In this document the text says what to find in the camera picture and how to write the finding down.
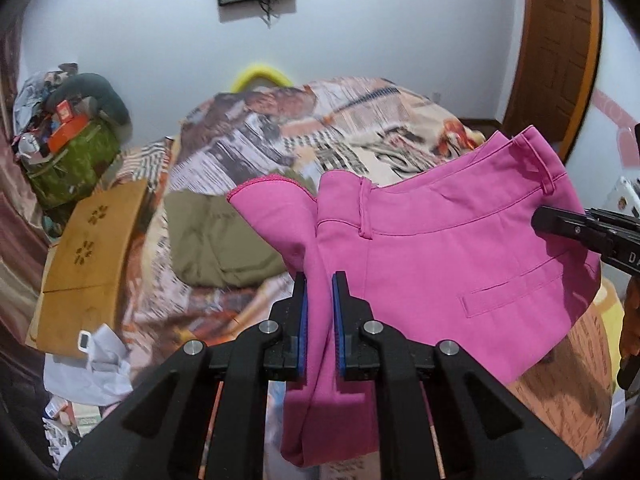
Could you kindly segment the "brown wooden door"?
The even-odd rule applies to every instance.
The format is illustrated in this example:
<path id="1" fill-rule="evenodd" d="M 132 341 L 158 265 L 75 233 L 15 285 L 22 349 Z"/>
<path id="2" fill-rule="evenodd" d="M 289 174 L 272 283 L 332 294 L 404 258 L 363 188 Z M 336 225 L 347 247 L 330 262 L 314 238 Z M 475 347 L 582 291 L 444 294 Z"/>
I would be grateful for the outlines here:
<path id="1" fill-rule="evenodd" d="M 525 0 L 505 133 L 533 125 L 568 159 L 596 81 L 602 21 L 602 0 Z"/>

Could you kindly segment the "pink pants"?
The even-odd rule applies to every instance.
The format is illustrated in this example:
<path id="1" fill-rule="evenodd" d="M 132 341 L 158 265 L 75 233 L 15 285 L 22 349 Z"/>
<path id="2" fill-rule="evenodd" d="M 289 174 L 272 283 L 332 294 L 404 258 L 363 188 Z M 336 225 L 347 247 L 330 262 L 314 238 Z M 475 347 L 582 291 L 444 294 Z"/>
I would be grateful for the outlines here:
<path id="1" fill-rule="evenodd" d="M 307 280 L 306 378 L 288 388 L 281 452 L 299 467 L 378 447 L 373 389 L 338 374 L 332 278 L 407 338 L 457 341 L 510 384 L 555 347 L 601 284 L 598 255 L 539 235 L 535 210 L 581 211 L 555 151 L 535 128 L 493 134 L 446 164 L 379 186 L 328 171 L 311 193 L 285 177 L 235 188 L 230 204 Z"/>

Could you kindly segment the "orange box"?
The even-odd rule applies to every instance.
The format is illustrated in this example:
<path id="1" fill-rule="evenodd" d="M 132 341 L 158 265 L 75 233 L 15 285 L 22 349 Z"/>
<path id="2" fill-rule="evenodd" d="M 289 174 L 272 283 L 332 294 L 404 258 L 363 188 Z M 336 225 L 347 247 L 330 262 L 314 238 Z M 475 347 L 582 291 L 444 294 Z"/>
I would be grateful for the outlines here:
<path id="1" fill-rule="evenodd" d="M 48 148 L 52 154 L 61 151 L 64 146 L 75 139 L 90 122 L 90 117 L 74 111 L 69 100 L 58 103 L 51 117 L 51 134 Z"/>

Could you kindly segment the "wooden folding board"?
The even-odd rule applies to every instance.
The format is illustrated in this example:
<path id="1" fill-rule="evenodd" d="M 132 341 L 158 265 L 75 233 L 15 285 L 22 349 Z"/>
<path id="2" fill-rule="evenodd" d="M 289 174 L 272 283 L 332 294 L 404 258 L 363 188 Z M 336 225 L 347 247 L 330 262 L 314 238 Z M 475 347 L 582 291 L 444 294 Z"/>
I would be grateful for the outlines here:
<path id="1" fill-rule="evenodd" d="M 38 350 L 79 358 L 82 333 L 118 326 L 122 277 L 147 192 L 142 179 L 76 205 L 43 281 Z"/>

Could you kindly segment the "olive green folded pants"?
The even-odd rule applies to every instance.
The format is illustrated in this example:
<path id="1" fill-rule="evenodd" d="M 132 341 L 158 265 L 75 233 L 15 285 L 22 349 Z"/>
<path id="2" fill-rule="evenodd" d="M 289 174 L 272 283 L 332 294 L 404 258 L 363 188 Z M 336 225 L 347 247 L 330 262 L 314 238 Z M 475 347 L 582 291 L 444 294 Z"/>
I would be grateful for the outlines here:
<path id="1" fill-rule="evenodd" d="M 285 272 L 267 244 L 222 195 L 176 191 L 165 210 L 172 270 L 194 287 L 248 287 Z"/>

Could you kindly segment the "striped pink curtain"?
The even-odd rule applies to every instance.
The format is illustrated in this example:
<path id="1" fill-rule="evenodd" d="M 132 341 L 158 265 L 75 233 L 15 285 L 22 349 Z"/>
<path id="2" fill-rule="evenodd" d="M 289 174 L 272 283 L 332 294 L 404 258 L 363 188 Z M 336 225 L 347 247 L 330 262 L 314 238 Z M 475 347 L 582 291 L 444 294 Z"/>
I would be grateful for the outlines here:
<path id="1" fill-rule="evenodd" d="M 42 211 L 12 148 L 22 19 L 1 31 L 1 326 L 24 342 L 40 294 L 49 243 Z"/>

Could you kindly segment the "printed newspaper pattern blanket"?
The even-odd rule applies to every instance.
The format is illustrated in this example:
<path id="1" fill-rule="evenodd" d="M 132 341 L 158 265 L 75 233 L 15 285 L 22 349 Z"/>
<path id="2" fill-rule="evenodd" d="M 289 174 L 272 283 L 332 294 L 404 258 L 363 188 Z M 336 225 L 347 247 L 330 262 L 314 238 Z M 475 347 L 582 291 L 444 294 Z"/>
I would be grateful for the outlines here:
<path id="1" fill-rule="evenodd" d="M 171 265 L 168 193 L 222 195 L 230 204 L 239 185 L 272 176 L 317 193 L 321 177 L 332 170 L 387 186 L 472 152 L 491 136 L 382 79 L 221 93 L 204 102 L 183 119 L 177 142 L 163 147 L 153 217 L 132 246 L 122 320 L 132 372 L 160 364 L 190 337 L 210 344 L 232 339 L 292 285 L 294 273 L 286 266 L 284 273 L 248 287 L 181 281 Z M 608 426 L 610 373 L 605 330 L 592 300 L 555 347 L 505 385 L 578 455 L 588 456 Z"/>

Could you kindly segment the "green patterned bag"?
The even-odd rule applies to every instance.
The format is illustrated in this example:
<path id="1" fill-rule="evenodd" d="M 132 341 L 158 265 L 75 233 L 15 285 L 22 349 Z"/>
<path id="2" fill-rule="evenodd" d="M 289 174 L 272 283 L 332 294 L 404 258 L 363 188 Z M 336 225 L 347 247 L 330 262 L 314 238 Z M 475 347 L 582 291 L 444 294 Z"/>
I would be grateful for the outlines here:
<path id="1" fill-rule="evenodd" d="M 93 119 L 45 162 L 24 162 L 41 208 L 53 209 L 90 195 L 119 149 L 111 126 L 102 119 Z"/>

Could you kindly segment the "dark grey plush cushion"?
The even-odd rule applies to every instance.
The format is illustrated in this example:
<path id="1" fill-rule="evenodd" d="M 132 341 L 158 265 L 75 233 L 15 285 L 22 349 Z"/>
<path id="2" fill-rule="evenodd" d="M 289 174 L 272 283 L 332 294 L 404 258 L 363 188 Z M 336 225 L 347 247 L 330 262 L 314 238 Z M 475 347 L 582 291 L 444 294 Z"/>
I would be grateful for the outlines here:
<path id="1" fill-rule="evenodd" d="M 62 101 L 89 100 L 89 110 L 117 127 L 130 123 L 129 110 L 112 85 L 102 76 L 81 73 L 66 78 L 47 98 L 44 108 L 53 113 Z"/>

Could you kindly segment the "white device with stickers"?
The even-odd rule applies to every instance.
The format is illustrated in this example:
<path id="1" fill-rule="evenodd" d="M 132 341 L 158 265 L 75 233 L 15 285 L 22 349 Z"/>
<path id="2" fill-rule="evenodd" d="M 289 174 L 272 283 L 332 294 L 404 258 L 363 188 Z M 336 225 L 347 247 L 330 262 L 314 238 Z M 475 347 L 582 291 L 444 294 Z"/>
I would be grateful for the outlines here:
<path id="1" fill-rule="evenodd" d="M 638 219 L 640 217 L 639 180 L 620 177 L 606 196 L 604 208 Z"/>

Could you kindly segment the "yellow round object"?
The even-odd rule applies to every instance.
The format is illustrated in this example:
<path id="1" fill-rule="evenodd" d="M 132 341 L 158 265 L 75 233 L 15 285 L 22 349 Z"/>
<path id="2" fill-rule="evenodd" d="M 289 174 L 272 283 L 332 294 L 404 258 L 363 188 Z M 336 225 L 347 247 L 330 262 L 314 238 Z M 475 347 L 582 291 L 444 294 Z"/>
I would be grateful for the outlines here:
<path id="1" fill-rule="evenodd" d="M 293 83 L 290 78 L 285 76 L 276 68 L 267 65 L 255 63 L 242 70 L 231 84 L 230 91 L 239 93 L 249 89 L 254 82 L 262 80 L 269 82 L 272 86 L 285 88 L 292 87 Z"/>

